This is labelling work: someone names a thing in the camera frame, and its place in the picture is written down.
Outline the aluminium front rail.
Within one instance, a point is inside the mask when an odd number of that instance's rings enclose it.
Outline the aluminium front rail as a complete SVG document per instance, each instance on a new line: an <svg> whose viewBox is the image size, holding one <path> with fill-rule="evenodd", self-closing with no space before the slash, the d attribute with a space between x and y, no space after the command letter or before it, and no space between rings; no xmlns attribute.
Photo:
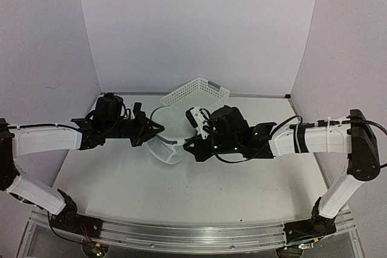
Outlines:
<svg viewBox="0 0 387 258"><path fill-rule="evenodd" d="M138 222L104 220L89 228L64 230L47 215L32 212L30 221L53 228L69 238L83 238L109 246L126 247L166 253L232 253L268 250L295 246L306 249L309 244L330 234L308 234L298 224L274 222L269 224L239 224L218 226L152 225Z"/></svg>

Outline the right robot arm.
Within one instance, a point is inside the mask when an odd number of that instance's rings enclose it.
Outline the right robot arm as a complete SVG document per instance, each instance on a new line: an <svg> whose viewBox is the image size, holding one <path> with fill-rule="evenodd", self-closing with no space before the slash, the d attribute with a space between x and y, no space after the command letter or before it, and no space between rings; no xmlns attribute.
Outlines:
<svg viewBox="0 0 387 258"><path fill-rule="evenodd" d="M343 170L326 193L318 197L311 216L284 224L287 245L334 234L340 210L361 185L376 179L386 167L380 162L374 133L374 129L385 133L386 128L366 119L358 109L337 119L306 123L300 115L294 115L279 124L268 122L255 126L248 124L237 107L230 106L214 112L197 106L186 111L186 118L196 134L185 142L184 149L198 162L214 156L222 163L231 164L225 158L231 154L240 154L242 162L302 154L346 157Z"/></svg>

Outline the white mesh laundry bag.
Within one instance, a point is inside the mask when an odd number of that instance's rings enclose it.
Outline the white mesh laundry bag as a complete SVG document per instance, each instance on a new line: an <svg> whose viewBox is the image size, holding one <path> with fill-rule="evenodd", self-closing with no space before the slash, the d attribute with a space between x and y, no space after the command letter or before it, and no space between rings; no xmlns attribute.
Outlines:
<svg viewBox="0 0 387 258"><path fill-rule="evenodd" d="M150 153L168 165L181 162L185 155L183 145L196 134L186 118L186 111L175 106L161 106L154 109L151 120L162 125L164 131L146 143Z"/></svg>

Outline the white plastic basket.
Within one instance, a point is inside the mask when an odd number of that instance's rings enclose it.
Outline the white plastic basket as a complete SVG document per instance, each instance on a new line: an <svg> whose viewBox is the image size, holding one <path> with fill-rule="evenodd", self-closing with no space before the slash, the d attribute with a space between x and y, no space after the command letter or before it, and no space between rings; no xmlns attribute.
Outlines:
<svg viewBox="0 0 387 258"><path fill-rule="evenodd" d="M230 91L210 80L197 77L160 99L162 106L189 109L199 106L213 112L223 107Z"/></svg>

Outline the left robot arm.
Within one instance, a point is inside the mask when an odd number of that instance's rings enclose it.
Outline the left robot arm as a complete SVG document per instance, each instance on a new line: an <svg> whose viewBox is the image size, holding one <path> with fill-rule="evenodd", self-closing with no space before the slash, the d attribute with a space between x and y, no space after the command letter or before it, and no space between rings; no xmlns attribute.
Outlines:
<svg viewBox="0 0 387 258"><path fill-rule="evenodd" d="M79 213L69 194L29 175L17 160L52 152L91 150L116 139L140 147L165 130L141 107L136 102L128 108L121 96L110 92L101 95L85 117L72 119L72 126L10 124L1 119L1 191L45 211L49 226L55 230L97 238L103 225L101 219Z"/></svg>

